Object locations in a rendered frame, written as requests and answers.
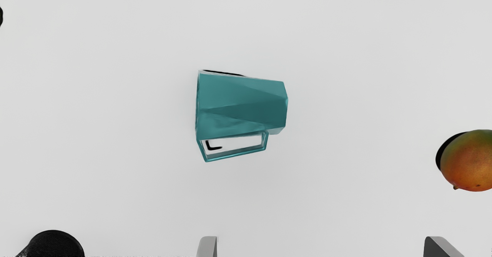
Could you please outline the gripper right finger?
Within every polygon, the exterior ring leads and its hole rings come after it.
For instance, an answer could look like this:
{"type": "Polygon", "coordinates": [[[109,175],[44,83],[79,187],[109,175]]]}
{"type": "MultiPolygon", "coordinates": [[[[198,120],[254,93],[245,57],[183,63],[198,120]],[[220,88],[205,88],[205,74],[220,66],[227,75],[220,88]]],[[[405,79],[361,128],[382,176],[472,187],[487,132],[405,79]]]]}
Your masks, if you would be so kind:
{"type": "Polygon", "coordinates": [[[424,257],[464,257],[449,241],[441,236],[427,236],[424,257]]]}

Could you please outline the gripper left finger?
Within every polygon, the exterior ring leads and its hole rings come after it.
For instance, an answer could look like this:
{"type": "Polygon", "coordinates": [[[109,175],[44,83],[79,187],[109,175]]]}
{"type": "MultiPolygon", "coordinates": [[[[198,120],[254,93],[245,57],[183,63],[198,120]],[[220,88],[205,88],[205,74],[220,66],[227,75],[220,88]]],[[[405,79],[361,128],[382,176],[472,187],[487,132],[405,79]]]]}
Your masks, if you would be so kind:
{"type": "Polygon", "coordinates": [[[205,236],[199,241],[196,257],[218,257],[217,237],[205,236]]]}

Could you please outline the teal faceted mug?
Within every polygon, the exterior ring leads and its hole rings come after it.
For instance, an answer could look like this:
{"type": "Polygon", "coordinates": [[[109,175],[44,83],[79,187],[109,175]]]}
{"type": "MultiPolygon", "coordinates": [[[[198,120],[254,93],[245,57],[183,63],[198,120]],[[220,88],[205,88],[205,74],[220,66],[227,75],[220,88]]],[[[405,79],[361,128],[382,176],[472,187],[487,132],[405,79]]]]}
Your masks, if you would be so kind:
{"type": "Polygon", "coordinates": [[[198,71],[195,133],[205,162],[264,151],[287,113],[284,82],[198,71]]]}

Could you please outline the orange-green mango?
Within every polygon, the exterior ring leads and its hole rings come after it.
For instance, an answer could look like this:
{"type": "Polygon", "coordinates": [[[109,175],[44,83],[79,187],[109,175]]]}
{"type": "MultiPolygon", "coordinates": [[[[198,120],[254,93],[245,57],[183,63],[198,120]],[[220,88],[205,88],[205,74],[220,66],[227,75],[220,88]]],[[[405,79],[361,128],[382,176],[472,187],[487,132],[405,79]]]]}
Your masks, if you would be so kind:
{"type": "Polygon", "coordinates": [[[477,129],[452,136],[439,148],[436,165],[454,190],[492,189],[492,130],[477,129]]]}

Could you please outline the black mesh pen holder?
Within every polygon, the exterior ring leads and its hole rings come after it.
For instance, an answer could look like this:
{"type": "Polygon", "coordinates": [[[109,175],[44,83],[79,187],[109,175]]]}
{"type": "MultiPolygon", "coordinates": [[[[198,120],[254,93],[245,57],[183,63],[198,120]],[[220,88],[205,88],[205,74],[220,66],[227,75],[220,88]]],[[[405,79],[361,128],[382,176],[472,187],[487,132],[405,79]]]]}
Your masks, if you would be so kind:
{"type": "Polygon", "coordinates": [[[60,230],[36,234],[16,257],[85,257],[81,243],[60,230]]]}

